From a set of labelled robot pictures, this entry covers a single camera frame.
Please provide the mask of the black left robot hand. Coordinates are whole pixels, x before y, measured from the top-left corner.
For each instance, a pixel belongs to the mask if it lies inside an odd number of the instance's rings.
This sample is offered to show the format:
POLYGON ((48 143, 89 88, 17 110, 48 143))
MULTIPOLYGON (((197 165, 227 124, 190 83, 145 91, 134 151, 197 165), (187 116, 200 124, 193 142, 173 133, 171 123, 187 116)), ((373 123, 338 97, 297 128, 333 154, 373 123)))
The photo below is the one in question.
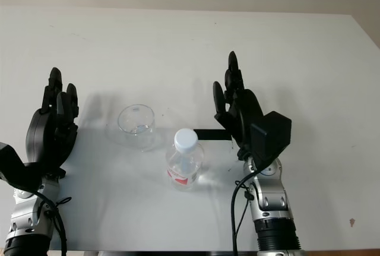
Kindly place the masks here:
POLYGON ((61 71, 54 67, 44 89, 42 105, 35 111, 26 135, 27 166, 41 175, 64 178, 61 168, 74 148, 78 125, 77 89, 69 83, 62 89, 61 71))

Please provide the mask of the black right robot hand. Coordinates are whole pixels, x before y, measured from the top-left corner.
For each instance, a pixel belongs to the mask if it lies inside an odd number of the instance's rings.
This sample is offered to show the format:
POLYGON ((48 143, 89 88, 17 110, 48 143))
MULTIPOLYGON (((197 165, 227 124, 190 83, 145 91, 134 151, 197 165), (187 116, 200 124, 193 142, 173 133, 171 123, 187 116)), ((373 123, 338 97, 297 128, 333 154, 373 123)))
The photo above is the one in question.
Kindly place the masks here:
POLYGON ((216 108, 214 118, 235 139, 239 147, 239 160, 252 156, 251 130, 253 121, 264 116, 256 95, 246 89, 242 72, 234 51, 229 53, 228 69, 224 75, 223 90, 218 81, 213 82, 213 98, 216 108))

